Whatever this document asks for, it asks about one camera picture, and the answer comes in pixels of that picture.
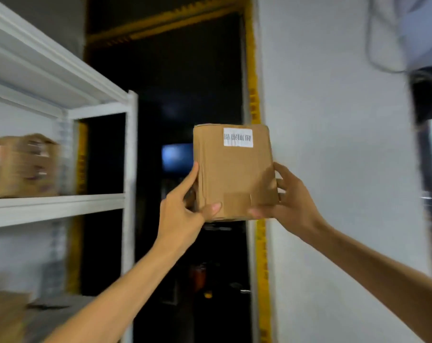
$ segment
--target fingernail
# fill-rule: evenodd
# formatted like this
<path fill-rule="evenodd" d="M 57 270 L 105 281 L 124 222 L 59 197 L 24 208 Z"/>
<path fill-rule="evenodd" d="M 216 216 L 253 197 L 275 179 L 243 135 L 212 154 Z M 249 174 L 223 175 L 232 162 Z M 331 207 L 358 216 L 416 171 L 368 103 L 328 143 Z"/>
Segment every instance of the fingernail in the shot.
<path fill-rule="evenodd" d="M 251 214 L 253 216 L 253 218 L 256 218 L 256 219 L 260 219 L 261 218 L 261 215 L 260 215 L 259 211 L 256 208 L 249 208 L 247 210 L 247 212 L 249 214 Z"/>
<path fill-rule="evenodd" d="M 222 207 L 222 203 L 221 202 L 213 203 L 211 205 L 211 211 L 213 212 L 213 214 L 216 214 L 217 212 L 220 211 L 221 207 Z"/>

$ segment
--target cardboard box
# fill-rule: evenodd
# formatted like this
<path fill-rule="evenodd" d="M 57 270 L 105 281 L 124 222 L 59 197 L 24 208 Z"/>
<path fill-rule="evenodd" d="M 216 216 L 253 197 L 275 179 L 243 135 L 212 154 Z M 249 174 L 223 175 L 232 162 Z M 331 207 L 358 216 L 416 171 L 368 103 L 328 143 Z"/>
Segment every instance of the cardboard box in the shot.
<path fill-rule="evenodd" d="M 0 343 L 22 342 L 28 294 L 0 291 Z"/>
<path fill-rule="evenodd" d="M 248 220 L 248 208 L 278 203 L 268 127 L 198 125 L 193 147 L 200 165 L 198 209 L 222 202 L 215 220 Z"/>
<path fill-rule="evenodd" d="M 59 145 L 41 135 L 0 138 L 0 197 L 55 196 Z"/>

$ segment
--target right hand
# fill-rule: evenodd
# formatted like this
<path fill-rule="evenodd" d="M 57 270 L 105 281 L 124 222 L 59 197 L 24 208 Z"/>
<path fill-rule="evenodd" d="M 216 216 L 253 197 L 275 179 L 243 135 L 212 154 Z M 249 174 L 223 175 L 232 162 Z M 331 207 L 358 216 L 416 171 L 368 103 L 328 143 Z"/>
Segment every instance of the right hand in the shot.
<path fill-rule="evenodd" d="M 317 210 L 308 189 L 286 166 L 274 162 L 274 169 L 282 179 L 276 179 L 280 203 L 275 206 L 258 206 L 249 210 L 255 219 L 276 218 L 286 230 L 305 242 L 315 236 L 327 222 Z"/>

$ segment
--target blue screen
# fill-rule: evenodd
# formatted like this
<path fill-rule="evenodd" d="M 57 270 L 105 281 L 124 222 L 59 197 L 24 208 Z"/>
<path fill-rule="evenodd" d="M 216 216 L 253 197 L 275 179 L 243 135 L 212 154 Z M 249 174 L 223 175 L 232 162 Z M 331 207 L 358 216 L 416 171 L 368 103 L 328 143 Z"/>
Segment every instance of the blue screen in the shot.
<path fill-rule="evenodd" d="M 162 169 L 166 173 L 187 175 L 193 165 L 193 144 L 167 144 L 162 146 Z"/>

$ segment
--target white metal shelf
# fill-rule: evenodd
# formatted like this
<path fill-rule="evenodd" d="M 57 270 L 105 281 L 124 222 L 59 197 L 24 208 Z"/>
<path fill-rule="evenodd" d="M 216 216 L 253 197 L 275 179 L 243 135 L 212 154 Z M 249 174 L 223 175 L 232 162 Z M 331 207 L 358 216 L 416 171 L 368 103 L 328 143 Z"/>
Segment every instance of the white metal shelf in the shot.
<path fill-rule="evenodd" d="M 124 208 L 124 194 L 0 198 L 0 227 Z"/>
<path fill-rule="evenodd" d="M 128 103 L 127 92 L 1 3 L 0 84 L 66 109 Z"/>

